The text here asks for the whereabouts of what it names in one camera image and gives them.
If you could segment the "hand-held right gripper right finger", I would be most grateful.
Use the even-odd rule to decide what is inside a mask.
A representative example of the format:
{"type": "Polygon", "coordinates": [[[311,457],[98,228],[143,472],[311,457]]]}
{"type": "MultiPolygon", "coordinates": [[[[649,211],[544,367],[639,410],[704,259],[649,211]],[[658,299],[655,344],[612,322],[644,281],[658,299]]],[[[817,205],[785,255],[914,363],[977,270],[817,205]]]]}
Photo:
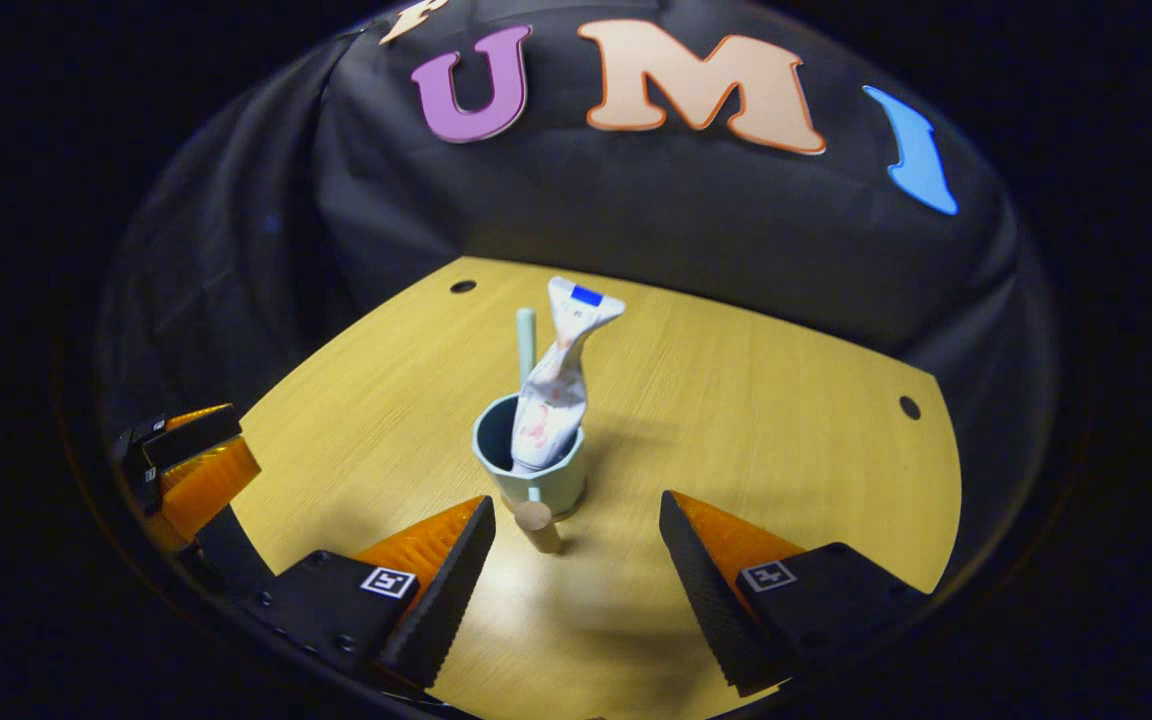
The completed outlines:
{"type": "Polygon", "coordinates": [[[929,594],[844,541],[805,550],[679,491],[659,532],[728,685],[742,696],[861,659],[929,594]]]}

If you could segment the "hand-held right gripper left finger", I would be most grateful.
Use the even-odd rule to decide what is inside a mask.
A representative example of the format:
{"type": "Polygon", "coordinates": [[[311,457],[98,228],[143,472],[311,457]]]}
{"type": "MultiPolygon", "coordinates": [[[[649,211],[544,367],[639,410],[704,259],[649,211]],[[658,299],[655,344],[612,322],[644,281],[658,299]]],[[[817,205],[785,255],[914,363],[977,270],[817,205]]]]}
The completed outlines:
{"type": "Polygon", "coordinates": [[[492,498],[472,497],[353,556],[308,553],[241,607],[266,632],[385,691],[429,691],[495,538],[492,498]]]}

